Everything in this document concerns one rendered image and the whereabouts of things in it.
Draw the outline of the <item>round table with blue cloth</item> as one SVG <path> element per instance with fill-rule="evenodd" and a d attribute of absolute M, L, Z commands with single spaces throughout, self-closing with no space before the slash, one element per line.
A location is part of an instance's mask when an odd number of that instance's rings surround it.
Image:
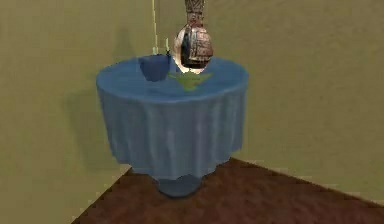
<path fill-rule="evenodd" d="M 210 78 L 194 91 L 174 79 L 150 82 L 139 60 L 108 66 L 96 77 L 112 155 L 147 174 L 160 192 L 185 197 L 242 147 L 248 73 L 214 57 Z"/>

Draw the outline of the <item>green leaf-shaped mat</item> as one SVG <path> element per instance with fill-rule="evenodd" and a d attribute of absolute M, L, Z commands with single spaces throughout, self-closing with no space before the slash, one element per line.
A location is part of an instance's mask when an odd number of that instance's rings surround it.
<path fill-rule="evenodd" d="M 212 77 L 212 73 L 195 74 L 193 72 L 168 73 L 168 77 L 176 80 L 185 91 L 194 91 L 198 85 Z"/>

